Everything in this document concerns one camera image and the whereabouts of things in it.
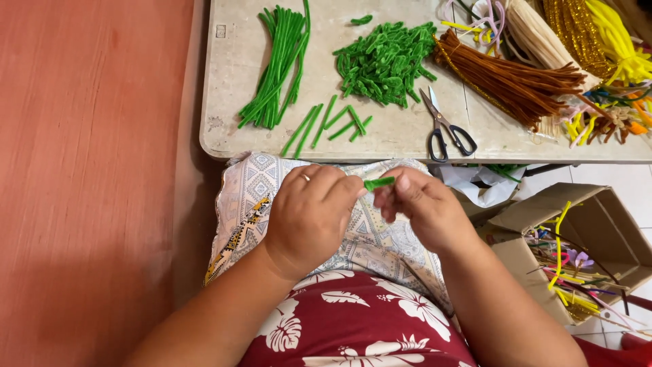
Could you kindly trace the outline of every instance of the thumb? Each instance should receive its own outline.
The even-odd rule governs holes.
[[[400,199],[405,214],[412,219],[414,215],[428,217],[432,213],[433,200],[423,190],[410,181],[406,174],[396,180],[396,196]]]

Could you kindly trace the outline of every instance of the orange wall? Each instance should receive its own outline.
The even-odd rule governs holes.
[[[0,1],[0,366],[115,366],[171,311],[192,3]]]

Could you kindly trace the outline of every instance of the scissor handle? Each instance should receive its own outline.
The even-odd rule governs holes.
[[[435,157],[435,152],[432,149],[432,139],[437,138],[437,143],[439,143],[439,150],[443,154],[443,157],[437,158]],[[444,137],[441,134],[441,129],[434,129],[432,133],[430,133],[430,137],[428,139],[428,151],[430,151],[430,158],[439,163],[444,163],[448,161],[448,152],[446,152],[446,143],[444,143]]]
[[[473,152],[475,152],[478,149],[478,144],[475,143],[473,138],[471,138],[471,135],[469,135],[469,133],[467,133],[466,130],[464,130],[463,128],[456,125],[450,125],[449,131],[451,132],[452,138],[455,139],[455,145],[458,148],[460,148],[460,152],[462,152],[462,155],[464,157],[473,154]],[[457,133],[462,134],[462,136],[464,136],[464,138],[469,142],[469,144],[471,144],[471,150],[466,150],[466,148],[462,144],[462,141],[460,140],[460,137],[457,136]]]

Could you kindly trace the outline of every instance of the white table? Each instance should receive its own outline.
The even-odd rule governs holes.
[[[251,123],[237,128],[240,122],[237,112],[253,98],[271,51],[267,30],[257,15],[263,7],[271,10],[277,3],[303,12],[303,2],[213,0],[199,136],[203,149],[215,159],[229,159],[246,150],[278,154],[310,108],[319,103],[326,107],[331,96],[338,94],[340,98],[331,115],[347,104],[353,105],[362,119],[373,115],[368,134],[351,143],[348,141],[350,134],[328,141],[328,133],[325,133],[316,149],[304,147],[301,159],[361,163],[400,157],[429,161],[426,137],[433,121],[425,105],[409,96],[407,110],[395,104],[382,106],[354,95],[342,100],[339,90],[342,78],[331,53],[351,44],[358,36],[366,36],[377,24],[384,22],[403,21],[408,27],[414,27],[433,21],[440,35],[447,29],[439,24],[440,3],[444,2],[312,0],[312,33],[299,99],[288,108],[281,124],[270,131],[253,127]],[[374,16],[371,23],[351,26],[352,18],[365,14]],[[462,16],[456,12],[456,18]],[[599,144],[596,140],[590,146],[573,150],[568,148],[563,136],[559,143],[535,140],[517,121],[463,85],[452,71],[435,65],[431,57],[426,59],[424,66],[438,80],[431,83],[421,77],[415,81],[415,90],[432,85],[442,113],[451,123],[468,131],[478,144],[475,154],[463,157],[444,133],[451,163],[652,163],[652,142],[647,136],[630,135],[624,145],[618,144],[613,137],[608,144]],[[342,118],[336,128],[346,122],[348,120]]]

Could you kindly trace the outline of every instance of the floral print shirt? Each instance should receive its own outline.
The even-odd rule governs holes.
[[[363,272],[298,283],[240,366],[477,367],[450,320],[419,293]]]

